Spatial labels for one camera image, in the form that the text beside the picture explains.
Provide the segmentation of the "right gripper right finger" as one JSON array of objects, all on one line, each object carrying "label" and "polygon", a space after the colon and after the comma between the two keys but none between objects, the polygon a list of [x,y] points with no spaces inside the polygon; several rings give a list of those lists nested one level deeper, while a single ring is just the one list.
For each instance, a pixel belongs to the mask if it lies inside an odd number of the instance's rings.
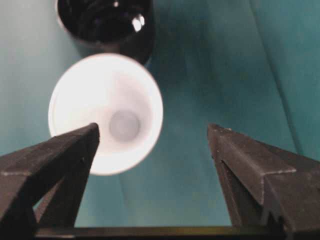
[{"label": "right gripper right finger", "polygon": [[207,140],[233,226],[320,235],[320,163],[211,123]]}]

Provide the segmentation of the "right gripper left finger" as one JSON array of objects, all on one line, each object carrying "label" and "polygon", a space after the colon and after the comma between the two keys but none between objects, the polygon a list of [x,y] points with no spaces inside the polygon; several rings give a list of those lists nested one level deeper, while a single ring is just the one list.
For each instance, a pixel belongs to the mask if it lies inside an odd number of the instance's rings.
[{"label": "right gripper left finger", "polygon": [[0,235],[74,238],[100,142],[96,123],[0,158]]}]

